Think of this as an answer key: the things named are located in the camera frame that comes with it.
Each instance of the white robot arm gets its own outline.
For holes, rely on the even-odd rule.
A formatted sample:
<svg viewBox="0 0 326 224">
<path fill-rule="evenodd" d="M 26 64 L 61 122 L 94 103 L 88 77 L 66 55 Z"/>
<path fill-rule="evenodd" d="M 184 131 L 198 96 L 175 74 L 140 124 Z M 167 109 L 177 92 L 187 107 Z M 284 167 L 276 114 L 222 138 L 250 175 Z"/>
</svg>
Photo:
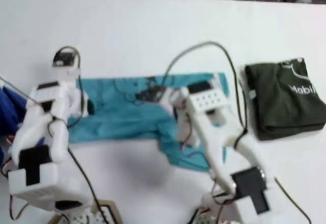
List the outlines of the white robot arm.
<svg viewBox="0 0 326 224">
<path fill-rule="evenodd" d="M 204 195 L 201 204 L 201 210 L 204 211 L 198 212 L 190 223 L 217 223 L 216 218 L 226 199 L 232 199 L 231 204 L 223 206 L 232 209 L 232 215 L 227 216 L 227 220 L 243 224 L 292 223 L 282 214 L 278 186 L 250 134 L 241 138 L 236 150 L 248 160 L 252 168 L 235 174 L 230 174 L 224 168 L 223 147 L 234 147 L 243 127 L 231 111 L 228 99 L 217 81 L 199 82 L 174 92 L 167 90 L 160 104 L 168 108 L 171 101 L 174 107 L 179 108 L 179 135 L 184 138 L 188 133 L 183 132 L 185 128 L 189 128 L 189 125 L 193 127 L 194 133 L 187 144 L 192 147 L 197 147 L 199 143 L 203 145 L 212 178 L 223 190 L 223 194 L 212 190 Z"/>
<path fill-rule="evenodd" d="M 69 213 L 93 202 L 85 178 L 68 154 L 68 118 L 87 116 L 89 100 L 75 85 L 80 73 L 75 50 L 60 50 L 53 69 L 58 80 L 30 93 L 10 150 L 17 170 L 8 174 L 9 189 L 35 207 Z M 45 144 L 36 147 L 42 138 Z"/>
</svg>

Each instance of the blue cloth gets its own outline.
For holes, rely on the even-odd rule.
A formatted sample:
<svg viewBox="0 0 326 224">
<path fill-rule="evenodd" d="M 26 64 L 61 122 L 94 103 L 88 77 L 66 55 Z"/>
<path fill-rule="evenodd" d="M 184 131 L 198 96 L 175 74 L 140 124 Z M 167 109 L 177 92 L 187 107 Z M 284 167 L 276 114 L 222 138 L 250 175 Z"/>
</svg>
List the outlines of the blue cloth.
<svg viewBox="0 0 326 224">
<path fill-rule="evenodd" d="M 14 135 L 26 113 L 26 100 L 14 91 L 0 88 L 0 136 Z M 4 153 L 0 147 L 0 163 Z"/>
<path fill-rule="evenodd" d="M 191 83 L 211 80 L 212 74 L 176 75 L 168 77 L 166 85 L 179 88 Z M 229 89 L 226 77 L 219 73 L 224 93 Z M 162 77 L 120 78 L 120 79 L 82 79 L 84 91 L 95 105 L 95 114 L 82 118 L 69 129 L 70 141 L 79 143 L 100 139 L 155 138 L 159 149 L 164 152 L 173 165 L 187 169 L 207 171 L 208 166 L 202 154 L 202 147 L 193 149 L 186 147 L 180 150 L 176 142 L 177 126 L 162 107 L 155 103 L 143 103 L 135 99 L 148 86 L 160 85 Z"/>
</svg>

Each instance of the white table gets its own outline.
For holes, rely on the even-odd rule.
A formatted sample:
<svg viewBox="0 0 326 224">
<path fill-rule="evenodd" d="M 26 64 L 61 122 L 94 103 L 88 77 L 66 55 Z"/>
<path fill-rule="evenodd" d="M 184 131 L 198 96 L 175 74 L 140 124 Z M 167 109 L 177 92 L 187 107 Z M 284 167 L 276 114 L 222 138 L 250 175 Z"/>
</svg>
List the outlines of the white table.
<svg viewBox="0 0 326 224">
<path fill-rule="evenodd" d="M 190 45 L 221 42 L 236 68 L 305 57 L 326 101 L 326 6 L 222 0 L 0 0 L 0 75 L 25 92 L 50 81 L 63 45 L 81 52 L 83 77 L 163 74 Z M 178 63 L 174 73 L 232 73 L 222 52 L 207 48 Z M 324 223 L 325 130 L 260 143 L 276 175 L 311 216 Z M 100 199 L 114 200 L 124 223 L 186 223 L 212 185 L 204 173 L 168 165 L 155 141 L 92 142 L 72 146 Z M 247 163 L 232 150 L 226 167 Z M 0 178 L 2 223 L 10 223 L 8 186 Z M 17 201 L 15 209 L 21 202 Z M 289 203 L 297 223 L 307 223 Z M 19 223 L 46 223 L 52 213 L 30 207 Z"/>
</svg>

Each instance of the dark green bag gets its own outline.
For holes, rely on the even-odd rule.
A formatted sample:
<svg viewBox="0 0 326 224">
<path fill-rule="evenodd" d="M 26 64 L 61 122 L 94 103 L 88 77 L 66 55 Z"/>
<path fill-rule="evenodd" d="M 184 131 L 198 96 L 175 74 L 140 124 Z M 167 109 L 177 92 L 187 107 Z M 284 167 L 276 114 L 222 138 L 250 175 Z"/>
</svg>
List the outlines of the dark green bag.
<svg viewBox="0 0 326 224">
<path fill-rule="evenodd" d="M 320 130 L 326 105 L 308 78 L 304 59 L 246 66 L 259 139 Z"/>
</svg>

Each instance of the cable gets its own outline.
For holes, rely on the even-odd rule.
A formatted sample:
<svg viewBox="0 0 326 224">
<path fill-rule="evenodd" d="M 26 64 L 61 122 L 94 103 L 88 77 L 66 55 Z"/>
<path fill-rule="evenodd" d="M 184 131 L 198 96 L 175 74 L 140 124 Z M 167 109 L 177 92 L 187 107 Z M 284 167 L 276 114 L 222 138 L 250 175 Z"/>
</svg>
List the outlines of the cable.
<svg viewBox="0 0 326 224">
<path fill-rule="evenodd" d="M 14 217 L 13 215 L 13 210 L 12 210 L 12 205 L 13 205 L 13 196 L 10 195 L 10 200 L 9 200 L 9 214 L 10 214 L 10 218 L 12 220 L 18 220 L 20 218 L 20 216 L 22 215 L 23 211 L 27 208 L 27 206 L 29 206 L 29 203 L 26 203 L 18 212 L 17 216 Z"/>
<path fill-rule="evenodd" d="M 233 76 L 234 76 L 235 96 L 236 96 L 238 117 L 239 117 L 239 121 L 240 121 L 241 125 L 243 126 L 243 121 L 242 121 L 242 116 L 241 116 L 241 111 L 240 111 L 239 91 L 238 91 L 238 86 L 237 86 L 238 78 L 237 78 L 235 68 L 233 66 L 233 62 L 232 62 L 232 59 L 231 59 L 229 53 L 227 52 L 225 47 L 222 46 L 221 44 L 219 44 L 218 42 L 214 42 L 214 41 L 202 42 L 202 43 L 196 44 L 194 46 L 191 46 L 191 47 L 187 48 L 186 50 L 182 51 L 180 54 L 178 54 L 174 59 L 172 59 L 172 61 L 170 62 L 169 66 L 167 68 L 167 70 L 165 71 L 161 86 L 163 87 L 163 86 L 166 85 L 165 84 L 166 79 L 168 78 L 168 75 L 169 75 L 172 67 L 177 63 L 177 61 L 179 61 L 180 58 L 182 58 L 183 56 L 185 56 L 186 54 L 188 54 L 188 53 L 190 53 L 190 52 L 192 52 L 194 50 L 201 49 L 201 48 L 206 47 L 206 46 L 215 46 L 215 47 L 220 48 L 224 52 L 224 54 L 226 55 L 226 57 L 227 57 L 227 59 L 229 61 L 229 64 L 231 66 Z"/>
<path fill-rule="evenodd" d="M 193 124 L 192 121 L 190 119 L 189 114 L 186 114 L 187 118 L 188 118 L 188 122 L 189 122 L 189 134 L 188 136 L 185 138 L 185 140 L 181 143 L 181 150 L 184 150 L 185 145 L 187 144 L 187 142 L 189 141 L 190 137 L 193 134 Z"/>
<path fill-rule="evenodd" d="M 68 224 L 70 224 L 70 220 L 69 220 L 69 218 L 65 214 L 61 214 L 61 216 L 66 219 L 66 221 L 68 222 Z"/>
<path fill-rule="evenodd" d="M 69 147 L 68 147 L 68 153 L 70 154 L 70 156 L 71 156 L 71 158 L 73 159 L 73 161 L 75 161 L 77 167 L 79 168 L 80 172 L 82 173 L 82 175 L 84 176 L 85 180 L 87 181 L 87 184 L 88 184 L 89 187 L 90 187 L 90 190 L 91 190 L 91 192 L 92 192 L 92 195 L 93 195 L 94 201 L 95 201 L 95 203 L 96 203 L 96 206 L 97 206 L 99 212 L 101 213 L 101 215 L 102 215 L 102 217 L 103 217 L 103 219 L 104 219 L 105 224 L 109 224 L 108 220 L 106 220 L 106 218 L 105 218 L 105 214 L 104 214 L 103 210 L 101 209 L 101 205 L 100 205 L 100 203 L 99 203 L 99 201 L 98 201 L 98 199 L 97 199 L 97 196 L 96 196 L 96 194 L 95 194 L 95 191 L 94 191 L 94 188 L 93 188 L 93 186 L 92 186 L 91 181 L 89 180 L 88 176 L 87 176 L 86 173 L 84 172 L 84 169 L 83 169 L 82 166 L 79 164 L 78 160 L 76 159 L 75 155 L 73 154 L 73 152 L 71 151 L 71 149 L 70 149 Z M 112 216 L 112 218 L 113 218 L 114 223 L 117 223 L 117 220 L 114 219 L 114 216 Z"/>
<path fill-rule="evenodd" d="M 216 218 L 216 224 L 219 224 L 219 221 L 220 221 L 220 217 L 221 217 L 221 214 L 222 214 L 222 211 L 223 211 L 223 208 L 225 205 L 229 205 L 232 203 L 232 200 L 224 200 L 223 203 L 221 204 L 221 207 L 219 209 L 219 212 L 218 212 L 218 216 Z"/>
<path fill-rule="evenodd" d="M 294 206 L 296 206 L 296 208 L 301 212 L 302 215 L 305 216 L 305 218 L 308 220 L 308 223 L 311 224 L 311 219 L 310 217 L 307 215 L 307 213 L 294 201 L 294 199 L 288 194 L 288 192 L 285 190 L 285 188 L 282 186 L 282 184 L 280 183 L 279 179 L 275 178 L 275 181 L 277 183 L 277 185 L 280 187 L 280 189 L 282 190 L 282 192 L 285 194 L 285 196 L 287 196 L 287 198 L 293 203 Z"/>
<path fill-rule="evenodd" d="M 64 47 L 60 48 L 57 51 L 57 53 L 63 51 L 64 49 L 68 49 L 68 48 L 72 49 L 75 52 L 75 54 L 77 55 L 77 58 L 78 58 L 77 67 L 78 67 L 78 69 L 80 69 L 82 59 L 81 59 L 80 53 L 77 50 L 77 48 L 75 48 L 73 46 L 64 46 Z M 82 119 L 83 113 L 84 113 L 84 90 L 83 90 L 82 80 L 81 80 L 80 74 L 78 75 L 78 84 L 79 84 L 79 87 L 80 87 L 80 112 L 81 112 L 81 114 L 71 125 L 68 125 L 68 129 L 75 126 L 75 125 L 77 125 L 78 122 Z"/>
<path fill-rule="evenodd" d="M 75 50 L 75 52 L 76 52 L 76 54 L 77 54 L 77 56 L 78 56 L 78 67 L 80 68 L 80 53 L 79 53 L 79 51 L 78 51 L 76 48 L 71 47 L 71 46 L 65 46 L 65 47 L 60 48 L 58 52 L 62 51 L 63 49 L 66 49 L 66 48 L 71 48 L 71 49 Z M 29 95 L 27 95 L 26 93 L 24 93 L 23 91 L 21 91 L 19 88 L 17 88 L 17 87 L 14 86 L 13 84 L 11 84 L 9 81 L 3 79 L 1 76 L 0 76 L 0 79 L 1 79 L 4 83 L 6 83 L 6 84 L 8 84 L 9 86 L 11 86 L 11 87 L 12 87 L 13 89 L 15 89 L 16 91 L 18 91 L 18 92 L 19 92 L 21 95 L 23 95 L 25 98 L 30 99 L 30 100 L 33 101 L 35 104 L 37 104 L 37 105 L 39 105 L 39 106 L 42 107 L 42 105 L 41 105 L 38 101 L 36 101 L 35 99 L 31 98 Z M 82 83 L 81 83 L 80 75 L 78 76 L 78 82 L 79 82 L 80 91 L 81 91 L 81 102 L 80 102 L 80 104 L 81 104 L 81 106 L 80 106 L 81 114 L 80 114 L 80 117 L 79 117 L 79 118 L 78 118 L 78 119 L 77 119 L 73 124 L 68 125 L 67 128 L 71 128 L 71 127 L 75 126 L 75 125 L 80 121 L 80 119 L 81 119 L 82 116 L 83 116 L 83 111 L 84 111 L 84 91 L 83 91 L 83 87 L 82 87 Z M 55 115 L 53 115 L 50 111 L 49 111 L 48 113 L 49 113 L 50 115 L 52 115 L 52 121 L 51 121 L 49 124 L 53 123 L 53 121 L 55 121 L 55 120 L 62 120 L 62 121 L 64 121 L 63 119 L 58 118 L 58 117 L 56 117 Z M 85 180 L 87 181 L 87 184 L 89 185 L 89 187 L 90 187 L 90 189 L 91 189 L 91 192 L 92 192 L 92 195 L 93 195 L 94 201 L 95 201 L 95 203 L 96 203 L 96 205 L 97 205 L 97 208 L 99 209 L 99 211 L 100 211 L 100 213 L 101 213 L 101 215 L 102 215 L 102 217 L 103 217 L 104 222 L 105 222 L 106 224 L 108 224 L 108 220 L 105 218 L 105 215 L 104 215 L 103 211 L 102 211 L 101 208 L 100 208 L 99 201 L 98 201 L 98 199 L 97 199 L 97 197 L 96 197 L 96 194 L 95 194 L 95 192 L 94 192 L 94 189 L 93 189 L 93 186 L 92 186 L 90 180 L 88 179 L 86 173 L 84 172 L 83 168 L 81 167 L 81 165 L 79 164 L 79 162 L 77 161 L 76 157 L 74 156 L 74 154 L 72 153 L 72 151 L 70 150 L 69 147 L 68 147 L 68 152 L 69 152 L 69 154 L 71 155 L 71 157 L 73 158 L 73 160 L 75 161 L 75 163 L 76 163 L 76 165 L 78 166 L 78 168 L 79 168 L 79 170 L 81 171 L 81 173 L 83 174 Z"/>
<path fill-rule="evenodd" d="M 8 171 L 6 171 L 6 172 L 4 172 L 4 168 L 11 162 L 11 160 L 12 160 L 12 158 L 11 157 L 9 157 L 3 164 L 2 164 L 2 166 L 1 166 L 1 174 L 5 177 L 5 178 L 7 178 L 8 179 L 8 172 L 10 171 L 10 170 L 8 170 Z"/>
</svg>

